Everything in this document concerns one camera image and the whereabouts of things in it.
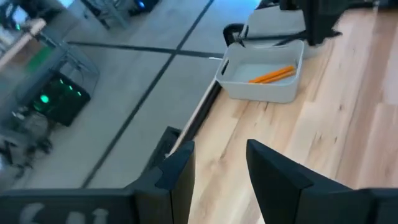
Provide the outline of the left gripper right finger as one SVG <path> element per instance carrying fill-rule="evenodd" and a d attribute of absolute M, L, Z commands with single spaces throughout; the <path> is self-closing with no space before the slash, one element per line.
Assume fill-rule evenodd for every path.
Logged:
<path fill-rule="evenodd" d="M 351 189 L 255 139 L 246 161 L 265 224 L 398 224 L 398 188 Z"/>

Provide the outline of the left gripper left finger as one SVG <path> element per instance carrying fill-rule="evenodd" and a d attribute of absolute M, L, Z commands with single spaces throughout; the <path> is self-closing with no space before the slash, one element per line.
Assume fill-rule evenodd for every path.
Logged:
<path fill-rule="evenodd" d="M 121 189 L 28 189 L 0 194 L 0 224 L 187 224 L 195 143 L 186 142 Z"/>

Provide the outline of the black pen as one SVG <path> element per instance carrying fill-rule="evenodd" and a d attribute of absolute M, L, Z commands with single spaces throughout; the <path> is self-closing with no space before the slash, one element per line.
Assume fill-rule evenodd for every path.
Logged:
<path fill-rule="evenodd" d="M 304 32 L 299 32 L 296 34 L 292 34 L 286 38 L 284 38 L 283 40 L 279 41 L 278 43 L 274 44 L 274 46 L 281 46 L 281 45 L 285 45 L 288 44 L 294 40 L 305 40 L 307 37 L 306 33 Z"/>

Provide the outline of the grey plastic bin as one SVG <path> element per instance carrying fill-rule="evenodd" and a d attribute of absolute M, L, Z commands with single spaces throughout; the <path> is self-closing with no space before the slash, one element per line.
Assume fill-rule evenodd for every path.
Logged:
<path fill-rule="evenodd" d="M 284 38 L 305 29 L 302 11 L 283 11 L 278 6 L 256 9 L 242 34 L 243 55 L 260 62 L 298 62 L 311 57 L 305 40 L 274 46 Z"/>
<path fill-rule="evenodd" d="M 290 103 L 299 87 L 304 51 L 301 40 L 261 48 L 233 43 L 227 48 L 215 79 L 233 99 Z M 272 83 L 249 82 L 289 65 L 295 70 L 291 77 Z"/>

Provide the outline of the orange pencil pink eraser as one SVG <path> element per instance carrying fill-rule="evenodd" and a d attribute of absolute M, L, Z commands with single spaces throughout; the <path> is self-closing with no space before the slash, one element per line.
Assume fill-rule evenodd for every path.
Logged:
<path fill-rule="evenodd" d="M 283 73 L 283 74 L 280 74 L 280 75 L 272 77 L 272 78 L 268 78 L 267 80 L 264 80 L 261 83 L 273 83 L 273 82 L 277 82 L 279 80 L 291 77 L 293 75 L 295 75 L 295 72 L 287 72 L 287 73 Z"/>
<path fill-rule="evenodd" d="M 295 71 L 295 67 L 293 65 L 289 65 L 287 67 L 281 68 L 279 70 L 275 70 L 273 72 L 267 73 L 265 75 L 255 78 L 255 79 L 249 80 L 249 83 L 261 83 L 262 81 L 267 80 L 268 78 L 272 78 L 272 77 L 278 76 L 283 73 L 294 72 L 294 71 Z"/>

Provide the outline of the black clamp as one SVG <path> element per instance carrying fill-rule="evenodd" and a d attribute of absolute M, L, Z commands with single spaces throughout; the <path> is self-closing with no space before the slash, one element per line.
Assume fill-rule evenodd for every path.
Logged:
<path fill-rule="evenodd" d="M 232 23 L 228 24 L 223 29 L 223 37 L 226 43 L 226 46 L 229 47 L 233 43 L 238 43 L 242 47 L 244 47 L 244 43 L 242 41 L 242 31 L 244 30 L 244 24 L 242 23 Z"/>

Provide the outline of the black computer tower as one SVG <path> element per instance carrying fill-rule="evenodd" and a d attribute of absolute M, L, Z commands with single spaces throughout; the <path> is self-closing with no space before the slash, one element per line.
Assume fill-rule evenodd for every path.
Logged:
<path fill-rule="evenodd" d="M 90 94 L 83 87 L 54 71 L 28 107 L 56 123 L 70 126 L 90 100 Z"/>

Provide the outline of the black device blue light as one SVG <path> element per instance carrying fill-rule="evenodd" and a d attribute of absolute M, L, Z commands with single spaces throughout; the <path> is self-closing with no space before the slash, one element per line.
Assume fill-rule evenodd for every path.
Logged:
<path fill-rule="evenodd" d="M 128 10 L 130 16 L 151 12 L 160 0 L 133 0 L 133 8 Z"/>

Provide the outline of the wooden beam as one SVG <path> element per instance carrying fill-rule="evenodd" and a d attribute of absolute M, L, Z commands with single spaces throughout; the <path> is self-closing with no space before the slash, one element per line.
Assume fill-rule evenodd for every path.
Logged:
<path fill-rule="evenodd" d="M 41 18 L 21 24 L 21 28 L 24 30 L 22 35 L 0 56 L 0 70 L 46 25 L 47 23 Z"/>

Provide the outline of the black aluminium table frame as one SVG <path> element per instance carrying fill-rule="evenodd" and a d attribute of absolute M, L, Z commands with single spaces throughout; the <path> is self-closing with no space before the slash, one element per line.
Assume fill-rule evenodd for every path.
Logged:
<path fill-rule="evenodd" d="M 213 80 L 192 114 L 192 117 L 189 119 L 184 129 L 184 134 L 181 135 L 182 142 L 191 141 L 196 136 L 220 91 L 221 85 L 216 80 Z"/>

